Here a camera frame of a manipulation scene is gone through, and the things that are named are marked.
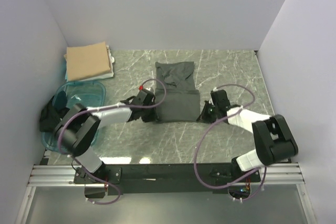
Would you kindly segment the dark grey t-shirt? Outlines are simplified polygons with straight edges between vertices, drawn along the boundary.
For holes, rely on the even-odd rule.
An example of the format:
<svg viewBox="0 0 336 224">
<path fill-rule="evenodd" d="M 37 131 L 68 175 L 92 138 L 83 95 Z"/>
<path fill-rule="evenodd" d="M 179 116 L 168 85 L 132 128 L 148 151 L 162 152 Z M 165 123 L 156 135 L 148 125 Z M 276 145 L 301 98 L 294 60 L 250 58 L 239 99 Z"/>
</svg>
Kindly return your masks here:
<svg viewBox="0 0 336 224">
<path fill-rule="evenodd" d="M 155 98 L 162 104 L 157 106 L 157 120 L 166 122 L 195 122 L 200 115 L 200 93 L 193 78 L 195 63 L 155 63 L 156 78 L 166 87 L 163 90 L 158 82 Z"/>
</svg>

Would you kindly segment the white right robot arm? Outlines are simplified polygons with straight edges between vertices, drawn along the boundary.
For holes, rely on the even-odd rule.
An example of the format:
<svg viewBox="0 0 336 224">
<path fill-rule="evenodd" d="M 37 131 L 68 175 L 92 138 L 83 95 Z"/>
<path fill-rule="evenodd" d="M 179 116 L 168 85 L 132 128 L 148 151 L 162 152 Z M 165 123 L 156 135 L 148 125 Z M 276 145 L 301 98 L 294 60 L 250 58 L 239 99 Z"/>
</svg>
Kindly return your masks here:
<svg viewBox="0 0 336 224">
<path fill-rule="evenodd" d="M 230 169 L 235 181 L 241 182 L 249 171 L 272 165 L 298 154 L 298 145 L 282 115 L 260 114 L 238 104 L 232 104 L 225 90 L 211 91 L 211 99 L 205 101 L 198 122 L 214 123 L 227 117 L 225 123 L 240 127 L 254 137 L 255 149 L 237 158 Z"/>
</svg>

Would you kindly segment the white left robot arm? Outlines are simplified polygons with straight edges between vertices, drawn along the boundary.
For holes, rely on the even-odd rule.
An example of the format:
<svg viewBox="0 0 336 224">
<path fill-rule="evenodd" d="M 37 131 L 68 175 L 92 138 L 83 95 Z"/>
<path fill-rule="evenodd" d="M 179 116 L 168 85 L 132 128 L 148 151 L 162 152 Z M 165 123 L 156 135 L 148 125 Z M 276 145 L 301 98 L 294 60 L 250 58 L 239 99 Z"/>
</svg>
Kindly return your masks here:
<svg viewBox="0 0 336 224">
<path fill-rule="evenodd" d="M 62 154 L 69 154 L 91 182 L 99 183 L 108 173 L 106 165 L 91 147 L 96 131 L 110 124 L 128 123 L 137 119 L 143 122 L 154 120 L 155 96 L 142 89 L 136 96 L 117 104 L 101 107 L 85 107 L 78 103 L 62 118 L 54 129 L 57 146 Z"/>
</svg>

